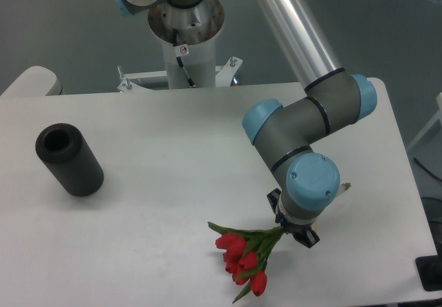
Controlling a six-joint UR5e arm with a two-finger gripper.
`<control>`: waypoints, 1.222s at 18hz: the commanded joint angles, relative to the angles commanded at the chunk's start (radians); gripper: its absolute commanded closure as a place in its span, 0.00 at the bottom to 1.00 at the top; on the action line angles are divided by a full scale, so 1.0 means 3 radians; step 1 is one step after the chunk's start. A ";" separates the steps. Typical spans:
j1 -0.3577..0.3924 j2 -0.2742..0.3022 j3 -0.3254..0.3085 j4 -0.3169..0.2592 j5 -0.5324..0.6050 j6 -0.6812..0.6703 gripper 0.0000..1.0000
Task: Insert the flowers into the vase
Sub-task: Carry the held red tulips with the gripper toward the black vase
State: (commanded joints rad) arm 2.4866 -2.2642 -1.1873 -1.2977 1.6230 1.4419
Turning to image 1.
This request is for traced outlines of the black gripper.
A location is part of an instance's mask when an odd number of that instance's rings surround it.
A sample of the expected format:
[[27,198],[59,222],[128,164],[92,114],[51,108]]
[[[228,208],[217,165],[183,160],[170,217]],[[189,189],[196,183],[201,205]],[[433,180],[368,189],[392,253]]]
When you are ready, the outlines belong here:
[[275,222],[280,224],[286,233],[292,235],[298,243],[306,247],[313,247],[320,241],[320,237],[312,228],[313,219],[296,219],[285,209],[282,204],[281,190],[278,188],[272,190],[267,195],[267,199],[275,215]]

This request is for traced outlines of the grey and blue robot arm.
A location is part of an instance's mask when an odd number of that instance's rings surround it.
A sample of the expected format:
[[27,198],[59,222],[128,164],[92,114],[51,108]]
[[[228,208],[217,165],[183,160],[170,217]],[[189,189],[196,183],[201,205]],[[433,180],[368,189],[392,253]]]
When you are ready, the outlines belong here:
[[[115,0],[121,13],[148,13],[163,47],[171,89],[230,84],[227,67],[215,68],[214,41],[224,25],[218,0]],[[280,224],[306,247],[319,238],[312,224],[334,200],[340,173],[312,144],[370,115],[377,105],[373,84],[349,75],[335,58],[304,0],[257,0],[305,96],[288,106],[276,99],[254,105],[242,119],[251,144],[278,189],[268,195]]]

